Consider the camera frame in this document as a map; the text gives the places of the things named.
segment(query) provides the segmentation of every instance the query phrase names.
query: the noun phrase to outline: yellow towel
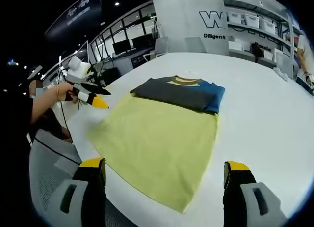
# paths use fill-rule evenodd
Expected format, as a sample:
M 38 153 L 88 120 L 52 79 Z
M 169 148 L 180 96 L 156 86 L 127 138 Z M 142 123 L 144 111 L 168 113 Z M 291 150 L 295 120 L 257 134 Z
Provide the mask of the yellow towel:
M 217 115 L 128 96 L 87 136 L 123 179 L 182 213 L 210 159 L 217 120 Z

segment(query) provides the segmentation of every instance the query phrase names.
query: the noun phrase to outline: desk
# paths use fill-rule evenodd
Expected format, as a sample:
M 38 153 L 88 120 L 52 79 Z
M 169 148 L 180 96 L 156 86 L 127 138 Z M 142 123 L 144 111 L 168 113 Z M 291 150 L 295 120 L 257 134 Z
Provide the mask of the desk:
M 108 199 L 140 227 L 223 226 L 223 174 L 226 160 L 250 167 L 281 200 L 290 217 L 310 187 L 314 171 L 314 98 L 273 70 L 235 57 L 170 53 L 123 75 L 108 86 L 109 110 L 83 107 L 68 122 L 82 160 L 98 157 L 85 132 L 108 116 L 129 91 L 149 78 L 180 75 L 224 86 L 219 129 L 201 186 L 185 214 L 140 193 L 107 167 Z
M 132 50 L 130 52 L 124 53 L 113 59 L 108 59 L 104 61 L 103 68 L 110 69 L 117 67 L 120 74 L 124 75 L 134 69 L 132 64 L 132 59 L 135 57 L 142 56 L 146 53 L 149 53 L 153 48 L 147 48 L 142 50 Z

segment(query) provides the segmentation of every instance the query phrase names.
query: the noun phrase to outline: person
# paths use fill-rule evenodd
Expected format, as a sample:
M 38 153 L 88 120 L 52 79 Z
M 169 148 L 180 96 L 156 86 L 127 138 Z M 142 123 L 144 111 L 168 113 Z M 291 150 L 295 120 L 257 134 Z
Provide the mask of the person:
M 43 93 L 43 83 L 40 80 L 32 80 L 29 84 L 29 95 L 32 98 L 39 96 L 39 94 Z M 29 130 L 29 135 L 31 140 L 33 141 L 36 133 L 39 129 L 43 129 L 57 138 L 64 140 L 66 142 L 72 143 L 72 138 L 70 132 L 67 128 L 64 128 L 60 125 L 58 119 L 56 118 L 53 110 L 48 108 L 39 118 L 38 120 L 31 125 Z
M 73 86 L 60 83 L 32 99 L 16 90 L 2 89 L 1 203 L 2 221 L 10 226 L 46 226 L 32 204 L 29 185 L 29 127 L 58 101 L 64 101 Z
M 310 75 L 314 75 L 314 56 L 310 43 L 303 35 L 299 37 L 297 56 L 301 63 L 301 69 L 298 71 L 296 82 L 314 96 L 314 88 L 310 81 Z

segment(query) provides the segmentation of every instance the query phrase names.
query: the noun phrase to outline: shelf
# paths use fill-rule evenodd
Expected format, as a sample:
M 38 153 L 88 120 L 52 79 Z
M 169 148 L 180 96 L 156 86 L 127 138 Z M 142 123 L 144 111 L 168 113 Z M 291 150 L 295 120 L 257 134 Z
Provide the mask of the shelf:
M 225 6 L 247 9 L 247 10 L 268 16 L 276 21 L 288 22 L 287 18 L 262 6 L 256 6 L 254 4 L 247 3 L 242 0 L 223 0 L 223 1 L 224 1 Z
M 240 58 L 247 61 L 252 61 L 252 62 L 255 61 L 255 56 L 252 53 L 247 52 L 247 51 L 229 49 L 229 56 Z M 268 60 L 266 58 L 259 58 L 257 63 L 260 65 L 269 67 L 271 69 L 277 66 L 277 64 L 274 61 Z
M 255 28 L 255 27 L 251 27 L 251 26 L 248 26 L 248 25 L 245 25 L 245 24 L 238 24 L 238 23 L 233 23 L 233 22 L 228 22 L 228 25 L 229 26 L 234 26 L 234 27 L 240 27 L 240 28 L 244 28 L 244 29 L 250 29 L 250 30 L 253 30 L 253 31 L 256 31 L 256 32 L 259 32 L 261 34 L 264 34 L 264 35 L 267 35 L 273 39 L 276 39 L 278 40 L 279 42 L 287 45 L 288 47 L 291 47 L 291 44 L 285 40 L 283 40 L 282 38 L 279 38 L 278 36 L 275 36 L 271 33 L 268 33 L 262 29 L 259 29 L 259 28 Z

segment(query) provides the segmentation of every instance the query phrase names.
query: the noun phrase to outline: gray mesh chair back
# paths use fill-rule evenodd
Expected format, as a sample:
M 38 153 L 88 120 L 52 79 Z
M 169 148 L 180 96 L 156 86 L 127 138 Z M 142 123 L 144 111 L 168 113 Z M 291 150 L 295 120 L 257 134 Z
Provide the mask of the gray mesh chair back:
M 200 37 L 185 38 L 185 42 L 189 53 L 206 53 L 205 46 Z
M 54 150 L 49 150 L 34 139 L 29 155 L 32 201 L 38 214 L 47 220 L 46 211 L 50 197 L 64 180 L 72 179 L 82 161 L 74 145 L 64 142 L 50 133 L 39 130 L 36 138 Z
M 144 54 L 143 57 L 146 61 L 150 61 L 156 57 L 164 55 L 168 52 L 168 45 L 169 45 L 169 37 L 159 38 L 155 41 L 155 49 L 153 52 L 149 54 Z
M 154 50 L 156 57 L 158 55 L 165 54 L 168 52 L 168 42 L 169 37 L 156 39 Z

